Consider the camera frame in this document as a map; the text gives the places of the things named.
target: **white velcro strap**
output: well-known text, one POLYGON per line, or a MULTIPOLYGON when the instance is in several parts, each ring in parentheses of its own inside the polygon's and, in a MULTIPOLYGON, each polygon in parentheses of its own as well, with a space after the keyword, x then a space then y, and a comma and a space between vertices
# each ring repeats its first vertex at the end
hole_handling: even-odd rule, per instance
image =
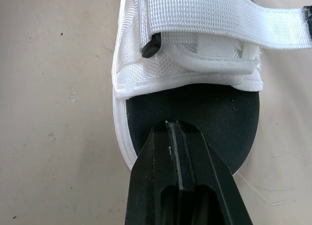
POLYGON ((302 8, 263 8, 250 0, 147 0, 147 16, 149 37, 161 32, 166 42, 193 42, 201 33, 269 49, 312 47, 302 8))

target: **white mesh fabric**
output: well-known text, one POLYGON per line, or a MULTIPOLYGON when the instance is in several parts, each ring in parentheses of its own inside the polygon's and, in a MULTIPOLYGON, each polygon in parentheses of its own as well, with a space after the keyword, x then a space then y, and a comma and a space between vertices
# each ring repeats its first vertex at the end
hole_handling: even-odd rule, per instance
POLYGON ((249 0, 147 1, 151 34, 214 34, 272 49, 312 47, 302 9, 268 9, 249 0))
POLYGON ((255 7, 249 0, 122 0, 112 69, 115 96, 128 98, 191 83, 232 85, 245 91, 262 90, 260 64, 257 64, 260 58, 256 54, 258 47, 238 39, 247 37, 247 41, 252 38, 263 43, 266 38, 268 47, 272 46, 272 39, 274 47, 311 46, 300 9, 269 10, 269 14, 267 10, 255 7), (239 6, 242 4, 246 8, 244 13, 239 6), (261 24, 239 29, 254 19, 261 24), (273 21, 283 24, 283 29, 270 31, 273 21), (239 37, 235 35, 237 29, 240 30, 239 37), (145 59, 141 50, 156 32, 161 32, 162 48, 153 57, 145 59), (282 35, 285 32, 291 36, 292 41, 288 44, 282 35), (214 67, 216 70, 210 70, 213 73, 195 72, 185 68, 188 63, 179 64, 178 58, 164 53, 166 45, 183 48, 179 55, 182 59, 197 55, 195 60, 199 61, 194 62, 214 58, 216 62, 229 63, 224 63, 224 68, 219 68, 219 63, 214 64, 218 66, 214 67), (231 61, 240 61, 244 66, 233 64, 231 67, 231 61))

